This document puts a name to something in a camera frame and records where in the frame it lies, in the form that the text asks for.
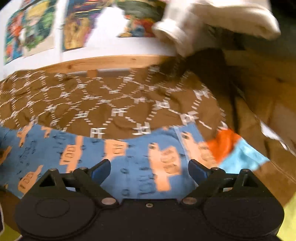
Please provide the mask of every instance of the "brown cloth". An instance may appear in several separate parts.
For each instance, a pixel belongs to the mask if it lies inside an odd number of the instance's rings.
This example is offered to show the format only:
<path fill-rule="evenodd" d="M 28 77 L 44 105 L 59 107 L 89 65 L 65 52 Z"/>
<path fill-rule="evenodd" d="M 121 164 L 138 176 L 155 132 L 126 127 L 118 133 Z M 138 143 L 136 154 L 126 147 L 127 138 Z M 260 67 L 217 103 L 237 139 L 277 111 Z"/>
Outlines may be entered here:
<path fill-rule="evenodd" d="M 225 121 L 270 159 L 255 174 L 284 206 L 296 192 L 295 157 L 261 133 L 260 121 L 233 85 L 236 80 L 222 51 L 201 51 L 186 61 L 175 69 L 174 62 L 168 62 L 159 70 L 152 66 L 92 79 L 19 71 L 1 82 L 0 118 L 11 129 L 23 127 L 38 116 L 40 125 L 60 130 L 66 127 L 77 135 L 91 136 L 91 128 L 106 128 L 93 132 L 105 133 L 99 138 L 126 139 L 135 137 L 133 133 L 182 125 L 182 117 L 185 122 L 195 121 L 206 141 L 215 138 L 217 128 Z M 169 75 L 171 69 L 175 74 Z M 13 210 L 14 205 L 4 208 Z M 11 213 L 6 211 L 4 218 L 15 228 Z"/>

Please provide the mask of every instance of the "white wall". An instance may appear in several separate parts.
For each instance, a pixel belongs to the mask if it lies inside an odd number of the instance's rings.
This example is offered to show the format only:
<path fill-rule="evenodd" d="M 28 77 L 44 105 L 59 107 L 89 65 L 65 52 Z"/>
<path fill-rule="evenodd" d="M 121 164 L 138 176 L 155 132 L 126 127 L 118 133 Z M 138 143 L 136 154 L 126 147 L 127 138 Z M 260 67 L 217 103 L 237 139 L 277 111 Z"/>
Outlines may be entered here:
<path fill-rule="evenodd" d="M 11 0 L 0 11 L 0 79 L 21 69 L 36 69 L 58 62 L 81 58 L 110 55 L 175 55 L 172 46 L 166 45 L 155 38 L 117 38 L 124 30 L 127 20 L 121 9 L 108 7 L 97 18 L 97 28 L 92 30 L 84 48 L 62 52 L 62 30 L 67 0 L 57 2 L 54 28 L 55 48 L 29 56 L 20 57 L 4 65 L 4 45 L 6 24 L 10 16 L 19 9 L 22 0 Z"/>

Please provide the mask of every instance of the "screw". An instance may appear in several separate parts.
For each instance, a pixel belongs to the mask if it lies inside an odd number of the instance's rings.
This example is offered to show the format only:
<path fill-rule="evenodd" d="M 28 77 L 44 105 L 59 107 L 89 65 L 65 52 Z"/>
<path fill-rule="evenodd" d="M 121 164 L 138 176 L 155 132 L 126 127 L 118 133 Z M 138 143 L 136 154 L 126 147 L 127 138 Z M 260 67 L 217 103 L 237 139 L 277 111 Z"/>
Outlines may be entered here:
<path fill-rule="evenodd" d="M 182 200 L 182 202 L 185 203 L 185 204 L 187 204 L 187 205 L 193 205 L 193 204 L 196 204 L 197 203 L 197 200 L 194 197 L 185 197 Z"/>
<path fill-rule="evenodd" d="M 152 203 L 146 203 L 146 207 L 153 207 Z"/>
<path fill-rule="evenodd" d="M 116 199 L 114 199 L 112 197 L 106 197 L 106 198 L 102 199 L 102 204 L 104 204 L 104 205 L 113 205 L 114 203 L 116 203 Z"/>

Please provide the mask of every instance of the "orange fabric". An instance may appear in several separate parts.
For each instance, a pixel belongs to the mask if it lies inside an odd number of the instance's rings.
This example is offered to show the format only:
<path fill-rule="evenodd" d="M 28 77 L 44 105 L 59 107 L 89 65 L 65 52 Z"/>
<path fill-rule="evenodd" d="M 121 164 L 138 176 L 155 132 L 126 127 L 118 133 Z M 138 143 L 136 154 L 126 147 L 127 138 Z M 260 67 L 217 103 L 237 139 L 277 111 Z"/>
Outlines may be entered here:
<path fill-rule="evenodd" d="M 230 154 L 239 139 L 241 139 L 240 135 L 227 129 L 220 131 L 215 139 L 207 141 L 217 163 L 221 163 Z"/>

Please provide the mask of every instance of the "yellow fabric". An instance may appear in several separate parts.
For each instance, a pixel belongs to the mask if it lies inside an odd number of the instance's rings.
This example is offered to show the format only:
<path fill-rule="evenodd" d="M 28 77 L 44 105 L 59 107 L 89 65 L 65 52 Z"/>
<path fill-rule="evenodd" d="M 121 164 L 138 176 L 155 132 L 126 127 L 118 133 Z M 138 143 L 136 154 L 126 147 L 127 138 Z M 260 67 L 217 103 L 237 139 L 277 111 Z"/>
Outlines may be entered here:
<path fill-rule="evenodd" d="M 296 194 L 284 210 L 284 222 L 277 236 L 283 241 L 296 241 Z"/>
<path fill-rule="evenodd" d="M 4 232 L 0 235 L 0 241 L 16 241 L 19 240 L 20 234 L 4 224 Z"/>

